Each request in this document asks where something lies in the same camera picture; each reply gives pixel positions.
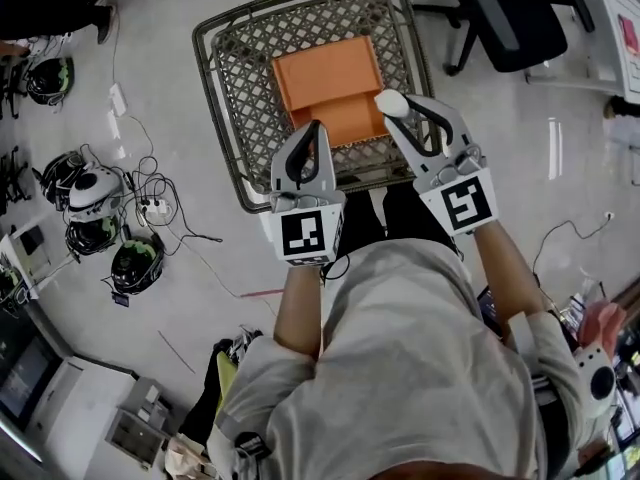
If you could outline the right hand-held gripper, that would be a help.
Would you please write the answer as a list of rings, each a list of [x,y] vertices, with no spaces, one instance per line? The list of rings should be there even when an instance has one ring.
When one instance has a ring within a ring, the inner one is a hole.
[[[449,236],[472,233],[496,221],[498,209],[486,157],[471,136],[459,111],[437,99],[406,95],[409,108],[420,115],[418,130],[431,131],[421,142],[405,122],[384,115],[384,124],[416,179],[421,201]],[[447,154],[442,165],[437,161]]]

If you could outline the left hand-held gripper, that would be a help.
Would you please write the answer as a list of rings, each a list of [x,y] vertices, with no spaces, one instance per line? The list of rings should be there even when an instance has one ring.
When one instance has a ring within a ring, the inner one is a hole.
[[[329,134],[319,120],[297,129],[274,154],[271,186],[274,191],[335,188]],[[336,260],[344,224],[343,192],[274,192],[270,203],[267,222],[279,260],[292,267],[323,266]]]

